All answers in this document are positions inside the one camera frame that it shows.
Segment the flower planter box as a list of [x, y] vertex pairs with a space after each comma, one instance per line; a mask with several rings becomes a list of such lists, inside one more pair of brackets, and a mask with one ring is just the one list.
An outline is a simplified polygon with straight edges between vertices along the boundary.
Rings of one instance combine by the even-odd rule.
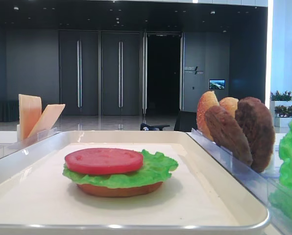
[[292, 92], [271, 92], [270, 111], [275, 127], [287, 127], [292, 120]]

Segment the white rectangular metal tray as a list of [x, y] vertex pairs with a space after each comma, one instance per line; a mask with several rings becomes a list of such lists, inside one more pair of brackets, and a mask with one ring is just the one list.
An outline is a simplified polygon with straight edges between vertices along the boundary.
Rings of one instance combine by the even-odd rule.
[[182, 132], [68, 131], [0, 155], [0, 235], [258, 235], [249, 167]]

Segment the outer brown meat patty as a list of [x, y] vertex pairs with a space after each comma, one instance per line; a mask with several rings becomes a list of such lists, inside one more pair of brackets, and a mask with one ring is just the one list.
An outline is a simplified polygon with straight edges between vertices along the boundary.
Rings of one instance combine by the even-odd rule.
[[246, 97], [238, 101], [235, 119], [245, 134], [253, 158], [251, 168], [261, 173], [273, 155], [275, 130], [269, 109], [261, 100]]

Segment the inner brown meat patty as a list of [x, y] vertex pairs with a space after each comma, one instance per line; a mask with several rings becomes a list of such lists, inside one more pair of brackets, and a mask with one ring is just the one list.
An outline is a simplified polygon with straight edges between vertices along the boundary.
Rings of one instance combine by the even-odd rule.
[[215, 105], [205, 112], [205, 123], [216, 145], [225, 147], [239, 161], [251, 166], [253, 158], [248, 140], [234, 117]]

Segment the outer bun half right rack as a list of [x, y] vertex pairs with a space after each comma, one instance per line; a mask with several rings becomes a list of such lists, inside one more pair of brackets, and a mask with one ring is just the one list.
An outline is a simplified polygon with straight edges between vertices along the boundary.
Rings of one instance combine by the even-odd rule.
[[238, 108], [238, 99], [233, 97], [223, 98], [219, 104], [223, 107], [232, 117], [235, 117], [235, 111]]

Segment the black office chair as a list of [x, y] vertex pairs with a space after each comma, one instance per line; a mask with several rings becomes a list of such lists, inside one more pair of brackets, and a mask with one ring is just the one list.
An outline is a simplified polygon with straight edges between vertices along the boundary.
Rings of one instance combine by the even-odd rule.
[[177, 114], [150, 114], [143, 118], [141, 131], [180, 131], [191, 132], [197, 129], [196, 113], [180, 111]]

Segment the dark double door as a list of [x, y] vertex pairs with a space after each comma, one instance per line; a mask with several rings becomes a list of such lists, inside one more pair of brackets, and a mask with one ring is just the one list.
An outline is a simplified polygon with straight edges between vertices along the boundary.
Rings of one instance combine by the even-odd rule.
[[66, 116], [141, 113], [139, 32], [60, 31], [60, 101]]

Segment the bun bottom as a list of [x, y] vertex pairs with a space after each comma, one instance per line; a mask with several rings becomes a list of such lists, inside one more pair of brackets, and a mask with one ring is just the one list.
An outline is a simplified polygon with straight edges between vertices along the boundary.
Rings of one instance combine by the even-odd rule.
[[84, 193], [97, 197], [132, 197], [156, 191], [163, 182], [132, 188], [107, 188], [91, 184], [77, 184]]

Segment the brown meat patty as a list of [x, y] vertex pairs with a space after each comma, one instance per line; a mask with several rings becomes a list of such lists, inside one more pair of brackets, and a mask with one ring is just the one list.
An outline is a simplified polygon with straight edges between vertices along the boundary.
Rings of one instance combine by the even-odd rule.
[[215, 105], [205, 112], [205, 123], [216, 145], [225, 147], [239, 161], [251, 166], [253, 158], [248, 140], [234, 117]]
[[253, 158], [251, 168], [261, 173], [273, 155], [275, 130], [269, 109], [261, 100], [246, 97], [238, 101], [235, 119], [245, 134]]

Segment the red tomato slice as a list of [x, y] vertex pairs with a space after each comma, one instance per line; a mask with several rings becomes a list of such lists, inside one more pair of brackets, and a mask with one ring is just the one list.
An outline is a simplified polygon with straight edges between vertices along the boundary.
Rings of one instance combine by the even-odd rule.
[[89, 175], [121, 174], [142, 168], [141, 153], [118, 148], [87, 148], [65, 156], [65, 164], [71, 171]]

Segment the long clear rail left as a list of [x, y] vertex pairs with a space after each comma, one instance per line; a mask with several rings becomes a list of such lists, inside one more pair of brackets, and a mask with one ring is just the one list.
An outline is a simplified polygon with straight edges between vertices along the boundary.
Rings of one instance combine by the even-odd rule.
[[15, 152], [21, 151], [25, 148], [28, 148], [29, 146], [38, 143], [42, 140], [45, 140], [55, 134], [59, 133], [57, 131], [57, 128], [53, 128], [50, 130], [42, 131], [40, 133], [37, 133], [36, 135], [27, 138], [23, 141], [17, 141], [11, 143], [10, 140], [7, 140], [7, 142], [0, 142], [0, 159], [13, 154]]

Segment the long clear rail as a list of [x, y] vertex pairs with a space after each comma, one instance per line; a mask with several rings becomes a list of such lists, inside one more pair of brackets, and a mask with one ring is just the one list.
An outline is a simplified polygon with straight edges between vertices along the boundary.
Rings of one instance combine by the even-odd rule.
[[277, 234], [292, 235], [292, 190], [279, 183], [278, 146], [274, 147], [272, 167], [266, 172], [256, 173], [199, 131], [192, 129], [188, 135], [269, 209], [272, 227]]
[[40, 133], [37, 133], [36, 135], [27, 138], [23, 141], [17, 141], [11, 143], [10, 140], [7, 140], [7, 142], [0, 142], [0, 159], [13, 154], [15, 152], [21, 151], [25, 148], [28, 148], [29, 146], [38, 143], [42, 140], [45, 140], [55, 134], [59, 133], [57, 131], [57, 128], [53, 128], [50, 130], [42, 131]]

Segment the wall display screen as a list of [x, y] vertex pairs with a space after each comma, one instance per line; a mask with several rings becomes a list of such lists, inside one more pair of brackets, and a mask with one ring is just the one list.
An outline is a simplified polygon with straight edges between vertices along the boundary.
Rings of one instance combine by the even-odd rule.
[[209, 80], [209, 89], [210, 90], [224, 90], [225, 80]]

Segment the long clear rail right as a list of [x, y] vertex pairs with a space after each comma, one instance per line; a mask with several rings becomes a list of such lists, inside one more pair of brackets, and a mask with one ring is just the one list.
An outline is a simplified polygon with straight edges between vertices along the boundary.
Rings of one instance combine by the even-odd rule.
[[279, 183], [278, 146], [274, 147], [272, 167], [266, 172], [256, 173], [199, 131], [192, 129], [188, 135], [269, 209], [272, 227], [277, 234], [292, 235], [292, 190]]

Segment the orange cheese slice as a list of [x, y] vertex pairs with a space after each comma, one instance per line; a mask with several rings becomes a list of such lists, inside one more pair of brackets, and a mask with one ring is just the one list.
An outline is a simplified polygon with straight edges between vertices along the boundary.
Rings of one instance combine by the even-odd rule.
[[39, 96], [19, 94], [20, 140], [28, 138], [42, 115], [42, 100]]

